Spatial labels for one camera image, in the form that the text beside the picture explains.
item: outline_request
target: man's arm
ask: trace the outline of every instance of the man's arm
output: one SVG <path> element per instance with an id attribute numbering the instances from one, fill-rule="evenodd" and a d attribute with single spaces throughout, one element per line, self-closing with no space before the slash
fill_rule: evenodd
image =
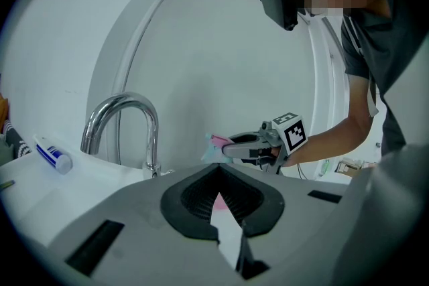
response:
<path id="1" fill-rule="evenodd" d="M 285 166 L 343 155 L 366 140 L 373 122 L 369 115 L 367 100 L 369 81 L 360 76 L 349 76 L 349 80 L 350 105 L 347 118 L 328 131 L 309 137 L 305 145 L 291 154 Z M 372 84 L 371 93 L 374 99 L 373 86 Z"/>

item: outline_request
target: dark t-shirt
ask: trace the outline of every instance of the dark t-shirt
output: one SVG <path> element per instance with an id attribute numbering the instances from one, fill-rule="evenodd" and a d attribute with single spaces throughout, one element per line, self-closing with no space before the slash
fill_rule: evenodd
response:
<path id="1" fill-rule="evenodd" d="M 416 8 L 410 6 L 410 0 L 387 1 L 391 19 L 363 9 L 349 12 L 363 57 L 353 47 L 345 24 L 341 27 L 346 73 L 368 79 L 371 73 L 384 103 L 384 94 L 405 70 L 428 31 L 427 25 L 418 17 Z M 381 153 L 385 155 L 401 149 L 405 144 L 401 129 L 387 106 Z"/>

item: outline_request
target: person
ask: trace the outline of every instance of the person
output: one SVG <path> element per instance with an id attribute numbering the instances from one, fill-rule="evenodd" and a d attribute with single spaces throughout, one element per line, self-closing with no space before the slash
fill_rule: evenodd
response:
<path id="1" fill-rule="evenodd" d="M 343 155 L 366 140 L 373 122 L 368 90 L 375 102 L 377 85 L 385 103 L 384 94 L 404 71 L 428 31 L 426 12 L 419 12 L 418 4 L 416 0 L 304 0 L 309 12 L 312 8 L 343 9 L 341 40 L 350 85 L 349 113 L 335 127 L 309 137 L 285 166 Z M 382 155 L 406 144 L 386 106 Z M 278 149 L 272 149 L 272 153 L 277 155 Z"/>

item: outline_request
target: chrome faucet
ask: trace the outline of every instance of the chrome faucet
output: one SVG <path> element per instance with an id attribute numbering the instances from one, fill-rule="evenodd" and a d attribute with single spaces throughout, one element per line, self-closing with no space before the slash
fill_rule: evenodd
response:
<path id="1" fill-rule="evenodd" d="M 127 107 L 136 107 L 141 110 L 147 120 L 147 147 L 146 165 L 144 167 L 151 171 L 152 177 L 158 176 L 160 164 L 157 157 L 158 147 L 158 115 L 153 104 L 144 96 L 125 92 L 111 96 L 96 107 L 89 117 L 82 136 L 80 150 L 89 155 L 99 152 L 101 133 L 109 119 L 118 111 Z"/>

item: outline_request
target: white countertop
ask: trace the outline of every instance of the white countertop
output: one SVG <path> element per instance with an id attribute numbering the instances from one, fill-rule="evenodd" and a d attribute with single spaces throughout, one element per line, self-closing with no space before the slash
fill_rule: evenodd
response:
<path id="1" fill-rule="evenodd" d="M 150 178 L 148 170 L 115 165 L 53 142 L 72 159 L 73 168 L 66 175 L 37 151 L 0 167 L 0 183 L 15 181 L 0 193 L 10 219 L 19 232 L 44 246 L 112 193 Z"/>

